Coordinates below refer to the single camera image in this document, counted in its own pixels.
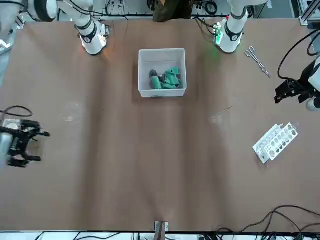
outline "metal frame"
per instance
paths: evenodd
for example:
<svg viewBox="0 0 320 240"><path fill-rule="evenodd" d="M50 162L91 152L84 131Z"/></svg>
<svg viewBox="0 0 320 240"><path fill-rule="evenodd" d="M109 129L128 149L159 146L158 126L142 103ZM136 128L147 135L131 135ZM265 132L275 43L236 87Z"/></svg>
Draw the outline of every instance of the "metal frame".
<svg viewBox="0 0 320 240"><path fill-rule="evenodd" d="M315 11L318 9L318 7L320 7L320 0L313 0L305 10L304 10L305 1L299 0L298 2L301 9L301 17L299 18L301 25L303 26L308 25L308 21L310 22L320 21L320 18L312 17Z"/></svg>

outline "black cable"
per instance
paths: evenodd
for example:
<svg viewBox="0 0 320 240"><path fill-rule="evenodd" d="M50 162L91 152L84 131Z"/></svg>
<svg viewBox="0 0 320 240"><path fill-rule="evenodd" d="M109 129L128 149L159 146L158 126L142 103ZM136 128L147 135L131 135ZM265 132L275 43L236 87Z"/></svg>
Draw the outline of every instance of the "black cable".
<svg viewBox="0 0 320 240"><path fill-rule="evenodd" d="M210 25L210 24L208 24L208 23L206 23L206 21L205 21L205 19L203 18L203 19L200 19L198 16L195 16L193 19L197 19L197 20L199 20L202 24L204 24L206 27L208 27L208 28L214 28L214 26L212 26L212 25Z"/></svg>
<svg viewBox="0 0 320 240"><path fill-rule="evenodd" d="M56 14L56 21L57 22L60 21L60 13L61 13L61 9L59 8L58 13Z"/></svg>
<svg viewBox="0 0 320 240"><path fill-rule="evenodd" d="M82 239L100 239L100 240L107 240L107 239L110 239L116 235L119 235L121 232L118 232L116 234L113 234L111 236L107 236L107 237L99 237L99 236L83 236L83 237L80 237L78 239L75 239L75 240L82 240Z"/></svg>
<svg viewBox="0 0 320 240"><path fill-rule="evenodd" d="M148 5L148 8L152 10L151 8L152 8L153 0L147 0L146 4Z"/></svg>
<svg viewBox="0 0 320 240"><path fill-rule="evenodd" d="M29 112L29 114L28 115L21 115L21 114L10 113L9 111L12 109L23 109L23 110L26 110L27 112ZM5 115L9 115L9 116L20 117L20 118L29 118L33 115L33 112L30 109L26 108L25 106L19 106L19 105L10 106L10 107L6 108L5 110L0 110L0 113L5 114Z"/></svg>
<svg viewBox="0 0 320 240"><path fill-rule="evenodd" d="M290 50L286 53L286 55L284 56L284 58L282 59L279 67L278 67L278 77L282 80L287 80L287 81L292 81L292 82L295 82L296 84L299 85L299 87L302 89L302 90L305 90L305 88L295 79L293 78L290 78L290 77L284 77L284 76L281 76L280 75L280 69L282 67L282 64L284 63L284 61L286 60L287 56L292 52L292 50L298 46L301 42L303 42L305 39L307 39L308 37L310 37L312 34L316 33L317 31L319 31L319 29L316 29L314 31L312 31L311 33L309 33L308 35L306 35L305 37L303 37L302 39L300 39L295 45L293 45L293 47L290 48Z"/></svg>
<svg viewBox="0 0 320 240"><path fill-rule="evenodd" d="M213 37L212 36L209 36L209 35L206 35L206 33L205 33L205 31L203 30L203 28L202 28L202 25L203 25L203 23L202 23L202 21L201 22L198 22L198 19L195 19L195 22L196 22L196 24L198 25L198 27L200 28L200 31L201 31L201 34L202 34L202 36L203 36L203 38L206 40L206 41L208 41L209 43L213 43Z"/></svg>
<svg viewBox="0 0 320 240"><path fill-rule="evenodd" d="M314 44L314 41L317 39L317 37L320 35L320 32L318 32L314 38L311 40L307 50L306 50L306 53L309 55L309 56L317 56L319 54L319 52L315 52L315 53L310 53L310 48L312 46L312 44Z"/></svg>
<svg viewBox="0 0 320 240"><path fill-rule="evenodd" d="M77 237L81 234L82 232L80 231L80 232L78 232L78 234L73 238L73 240L76 240L77 239Z"/></svg>
<svg viewBox="0 0 320 240"><path fill-rule="evenodd" d="M70 0L70 3L72 3L73 5L75 5L75 6L76 6L78 9L80 9L81 11L86 12L86 13L83 13L83 12L78 11L78 12L84 14L84 15L90 15L90 13L93 13L93 11L85 10L85 9L83 9L82 7L79 7L79 6L78 6L77 4L75 4L72 0ZM96 13L96 14L99 14L99 15L104 15L104 13L100 13L100 12L95 12L95 13Z"/></svg>
<svg viewBox="0 0 320 240"><path fill-rule="evenodd" d="M268 236L268 235L266 235L266 234L267 234L267 231L268 231L268 229L269 229L269 226L270 226L270 224L271 224L271 220L272 220L274 214L278 214L278 215L284 217L285 219L287 219L287 220L291 223L291 225L293 226L293 229L294 229L294 230L296 230L296 229L295 229L295 227L296 227L296 228L300 231L299 226L298 226L294 221L292 221L289 217L287 217L286 215L284 215L284 214L281 213L281 212L278 212L278 211L276 211L276 210L273 210L273 212L272 212L272 214L271 214L271 216L270 216L269 222L268 222L265 230L264 230L263 233L262 233L262 238L261 238L261 240L265 240L266 237Z"/></svg>
<svg viewBox="0 0 320 240"><path fill-rule="evenodd" d="M305 225L303 228L301 228L298 236L297 236L295 239L298 239L298 238L301 236L302 232L303 232L304 230L306 230L307 228L312 227L312 226L319 226L319 225L320 225L320 223L318 223L318 222Z"/></svg>
<svg viewBox="0 0 320 240"><path fill-rule="evenodd" d="M205 26L205 27L206 27L206 29L208 30L208 32L213 36L214 33L213 33L212 31L210 31L209 27L208 27L208 26Z"/></svg>
<svg viewBox="0 0 320 240"><path fill-rule="evenodd" d="M248 11L248 19L252 18L254 15L254 6L247 7L247 11Z"/></svg>
<svg viewBox="0 0 320 240"><path fill-rule="evenodd" d="M43 234L45 234L44 231L43 231L39 236L37 236L34 240L39 240L39 238L40 238Z"/></svg>
<svg viewBox="0 0 320 240"><path fill-rule="evenodd" d="M29 11L27 11L27 13L28 13L29 17L30 17L33 21L35 21L35 22L37 22L37 23L41 22L40 20L35 19L34 17L32 17L32 15L30 14Z"/></svg>
<svg viewBox="0 0 320 240"><path fill-rule="evenodd" d="M260 18L260 15L262 13L262 11L265 9L265 6L267 5L267 3L265 3L261 9L261 11L259 12L259 15L256 17L257 19Z"/></svg>
<svg viewBox="0 0 320 240"><path fill-rule="evenodd" d="M218 11L218 6L217 6L216 2L212 1L212 0L206 1L203 8L206 11L206 13L211 16L215 16Z"/></svg>
<svg viewBox="0 0 320 240"><path fill-rule="evenodd" d="M16 1L3 1L1 0L0 1L0 4L15 4L15 5L19 5L21 7L25 7L25 5L23 5L22 3L20 2L16 2Z"/></svg>
<svg viewBox="0 0 320 240"><path fill-rule="evenodd" d="M274 214L275 212L277 212L278 209L282 209L282 208L296 208L296 209L300 209L300 210L303 210L307 213L310 213L310 214L314 214L314 215L317 215L320 217L320 214L317 213L317 212L314 212L314 211L311 211L311 210L308 210L306 208L303 208L303 207L300 207L300 206L296 206L296 205L280 205L280 206L277 206L274 210L272 210L271 212L269 212L261 221L259 222L256 222L256 223L253 223L253 224L249 224L248 226L246 226L245 228L243 228L242 230L240 231L232 231L231 229L227 228L227 227L220 227L217 232L221 231L221 230L227 230L229 232L232 232L233 234L240 234L242 232L244 232L245 230L247 230L248 228L250 227L253 227L253 226L257 226L261 223L263 223L271 214Z"/></svg>

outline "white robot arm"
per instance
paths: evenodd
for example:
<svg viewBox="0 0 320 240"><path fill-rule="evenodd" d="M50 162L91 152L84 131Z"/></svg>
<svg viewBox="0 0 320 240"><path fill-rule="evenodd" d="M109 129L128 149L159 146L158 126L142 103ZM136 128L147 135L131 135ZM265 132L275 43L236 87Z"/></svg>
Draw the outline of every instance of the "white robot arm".
<svg viewBox="0 0 320 240"><path fill-rule="evenodd" d="M223 19L218 25L220 34L216 44L225 53L233 53L240 44L245 24L248 19L247 6L265 4L268 0L227 0L231 7L228 19Z"/></svg>
<svg viewBox="0 0 320 240"><path fill-rule="evenodd" d="M289 97L298 97L299 103L306 102L311 112L320 112L320 57L318 56L302 72L300 79L285 78L286 81L275 89L276 104Z"/></svg>
<svg viewBox="0 0 320 240"><path fill-rule="evenodd" d="M57 16L58 9L61 9L74 21L80 33L82 45L90 55L100 53L107 45L108 26L94 20L90 15L89 8L93 6L93 0L74 0L74 2L72 0L12 0L9 2L3 3L0 0L0 32L9 32L20 12L28 12L39 22L52 22Z"/></svg>

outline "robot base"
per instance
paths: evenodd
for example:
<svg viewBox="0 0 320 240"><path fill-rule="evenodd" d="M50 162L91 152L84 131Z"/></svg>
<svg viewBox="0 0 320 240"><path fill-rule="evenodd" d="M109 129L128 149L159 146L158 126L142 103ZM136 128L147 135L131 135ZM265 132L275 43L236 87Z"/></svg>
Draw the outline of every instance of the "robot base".
<svg viewBox="0 0 320 240"><path fill-rule="evenodd" d="M225 30L225 25L227 23L227 19L223 19L220 24L221 24L221 32L222 32L222 39L220 41L219 44L217 44L216 46L221 49L221 51L223 51L224 53L226 54L231 54L233 53L237 47L240 45L241 43L241 38L242 38L242 35L240 35L240 37L236 40L236 41L231 41L229 36L227 35L226 33L226 30Z"/></svg>
<svg viewBox="0 0 320 240"><path fill-rule="evenodd" d="M94 37L91 40L87 39L86 37L80 37L82 41L82 46L90 55L99 54L102 51L102 49L107 46L110 31L110 28L107 25L97 21L94 22L97 28Z"/></svg>

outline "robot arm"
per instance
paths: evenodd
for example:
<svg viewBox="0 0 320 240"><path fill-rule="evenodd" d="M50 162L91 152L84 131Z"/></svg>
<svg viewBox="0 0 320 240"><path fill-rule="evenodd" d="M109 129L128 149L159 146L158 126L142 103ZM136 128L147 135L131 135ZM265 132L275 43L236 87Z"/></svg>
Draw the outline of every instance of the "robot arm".
<svg viewBox="0 0 320 240"><path fill-rule="evenodd" d="M299 80L288 79L275 89L276 104L283 99L299 95L299 103L306 103L306 108L312 112L320 112L320 57L307 66Z"/></svg>
<svg viewBox="0 0 320 240"><path fill-rule="evenodd" d="M29 155L28 144L36 136L50 137L37 121L5 119L0 126L0 167L8 165L26 168L30 162L41 162L41 157Z"/></svg>
<svg viewBox="0 0 320 240"><path fill-rule="evenodd" d="M94 20L89 12L93 0L13 0L14 3L1 3L0 32L9 32L20 12L28 12L39 22L52 22L60 8L74 21L80 33L80 39L85 50L90 55L96 55L107 45L109 28Z"/></svg>
<svg viewBox="0 0 320 240"><path fill-rule="evenodd" d="M228 19L222 20L218 25L220 36L215 41L216 45L225 52L233 53L240 44L245 24L248 19L247 6L265 4L268 0L227 0L231 7Z"/></svg>

